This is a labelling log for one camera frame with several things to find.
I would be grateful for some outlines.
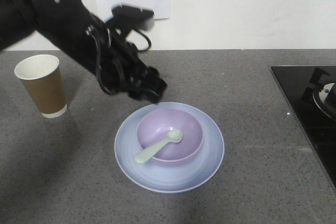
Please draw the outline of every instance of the spoon handle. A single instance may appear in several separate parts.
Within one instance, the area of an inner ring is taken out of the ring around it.
[[[162,147],[164,147],[167,143],[170,141],[168,138],[165,138],[149,147],[146,149],[142,150],[141,152],[137,153],[136,156],[134,157],[135,161],[138,162],[139,164],[143,164],[150,160],[159,150],[161,150]]]

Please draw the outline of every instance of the white wall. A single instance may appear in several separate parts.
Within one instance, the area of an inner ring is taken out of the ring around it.
[[[95,0],[83,2],[97,12]],[[336,48],[336,0],[171,0],[171,18],[147,35],[156,50]],[[52,49],[38,34],[9,48]]]

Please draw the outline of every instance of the plastic spoon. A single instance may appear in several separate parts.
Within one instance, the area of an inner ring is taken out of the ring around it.
[[[135,161],[139,164],[143,164],[150,160],[159,150],[161,150],[167,143],[179,143],[183,138],[183,131],[181,130],[172,130],[168,131],[166,138],[147,147],[142,150],[134,157]]]

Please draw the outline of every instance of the bowl rim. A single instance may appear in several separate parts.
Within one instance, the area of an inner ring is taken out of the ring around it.
[[[146,115],[139,121],[139,123],[138,123],[138,125],[137,125],[137,127],[136,127],[136,132],[135,132],[135,133],[136,133],[137,143],[138,143],[140,149],[143,150],[141,144],[139,143],[139,139],[138,139],[138,130],[139,130],[139,126],[140,126],[141,122],[142,122],[148,115],[150,115],[150,114],[152,114],[152,113],[154,113],[154,112],[160,111],[160,110],[167,110],[167,109],[169,109],[169,110],[170,110],[170,109],[173,109],[173,110],[180,110],[180,111],[183,111],[184,113],[190,115],[191,117],[193,117],[193,118],[196,120],[196,122],[197,122],[197,123],[200,125],[200,127],[201,127],[202,138],[201,138],[201,141],[200,141],[200,144],[198,145],[198,147],[197,147],[192,153],[190,153],[188,156],[185,156],[185,157],[182,157],[182,158],[179,158],[179,159],[162,159],[162,158],[158,158],[158,157],[154,157],[154,156],[153,156],[152,159],[155,159],[155,160],[160,161],[160,162],[165,162],[165,163],[167,163],[167,162],[168,162],[168,163],[172,163],[172,162],[179,162],[179,161],[186,160],[186,159],[192,157],[193,155],[195,155],[195,154],[198,152],[198,150],[202,147],[202,145],[203,145],[203,141],[204,141],[204,128],[203,128],[202,124],[200,123],[200,121],[199,121],[196,117],[194,117],[193,115],[191,115],[189,112],[187,112],[187,111],[185,111],[185,110],[177,109],[177,108],[173,108],[173,107],[169,107],[169,108],[161,108],[161,109],[153,110],[153,111],[149,112],[148,114],[146,114]]]

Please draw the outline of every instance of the bowl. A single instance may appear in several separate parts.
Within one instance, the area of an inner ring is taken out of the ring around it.
[[[178,162],[193,156],[203,142],[203,129],[191,114],[175,108],[158,109],[142,118],[136,130],[138,144],[145,149],[164,139],[168,131],[179,129],[183,138],[179,143],[168,143],[153,159],[160,162]]]

